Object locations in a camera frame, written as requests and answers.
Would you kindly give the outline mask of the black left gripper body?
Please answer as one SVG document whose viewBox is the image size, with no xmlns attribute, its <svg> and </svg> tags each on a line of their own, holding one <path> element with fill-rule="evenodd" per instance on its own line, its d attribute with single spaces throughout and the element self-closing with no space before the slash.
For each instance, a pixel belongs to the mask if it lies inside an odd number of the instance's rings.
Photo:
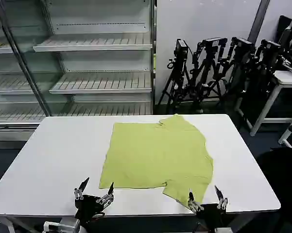
<svg viewBox="0 0 292 233">
<path fill-rule="evenodd" d="M 83 195 L 83 199 L 75 200 L 74 203 L 77 208 L 75 218 L 81 222 L 89 222 L 96 215 L 104 216 L 103 204 L 97 202 L 99 199 L 100 197 L 97 196 Z"/>
</svg>

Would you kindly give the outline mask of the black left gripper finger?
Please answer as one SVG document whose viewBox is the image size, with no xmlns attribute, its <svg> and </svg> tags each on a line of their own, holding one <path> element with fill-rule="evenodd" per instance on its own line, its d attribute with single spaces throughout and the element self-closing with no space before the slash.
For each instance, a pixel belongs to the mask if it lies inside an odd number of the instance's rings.
<svg viewBox="0 0 292 233">
<path fill-rule="evenodd" d="M 89 177 L 86 180 L 84 180 L 83 182 L 81 182 L 81 184 L 78 188 L 74 189 L 75 200 L 83 200 L 84 199 L 83 191 L 85 190 L 88 181 L 89 181 Z"/>
<path fill-rule="evenodd" d="M 110 205 L 114 200 L 114 182 L 110 185 L 110 188 L 106 195 L 96 200 L 100 205 Z"/>
</svg>

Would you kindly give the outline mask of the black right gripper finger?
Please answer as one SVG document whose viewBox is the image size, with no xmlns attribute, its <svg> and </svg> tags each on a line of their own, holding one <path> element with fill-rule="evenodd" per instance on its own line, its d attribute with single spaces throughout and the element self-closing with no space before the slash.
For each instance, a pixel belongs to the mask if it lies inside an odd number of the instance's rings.
<svg viewBox="0 0 292 233">
<path fill-rule="evenodd" d="M 228 198 L 225 198 L 223 196 L 223 193 L 221 192 L 221 190 L 215 185 L 215 191 L 219 200 L 218 209 L 226 209 L 227 205 L 228 205 Z"/>
<path fill-rule="evenodd" d="M 193 212 L 200 212 L 202 210 L 202 206 L 200 205 L 199 202 L 195 201 L 192 192 L 189 192 L 188 207 Z"/>
</svg>

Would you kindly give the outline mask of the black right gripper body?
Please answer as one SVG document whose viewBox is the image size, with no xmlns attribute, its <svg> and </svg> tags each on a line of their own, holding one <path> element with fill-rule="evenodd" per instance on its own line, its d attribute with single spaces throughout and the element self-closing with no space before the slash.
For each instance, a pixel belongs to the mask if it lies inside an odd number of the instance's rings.
<svg viewBox="0 0 292 233">
<path fill-rule="evenodd" d="M 203 209 L 196 212 L 196 216 L 202 219 L 208 230 L 224 228 L 223 217 L 226 215 L 226 210 L 219 209 L 218 204 L 202 204 Z"/>
</svg>

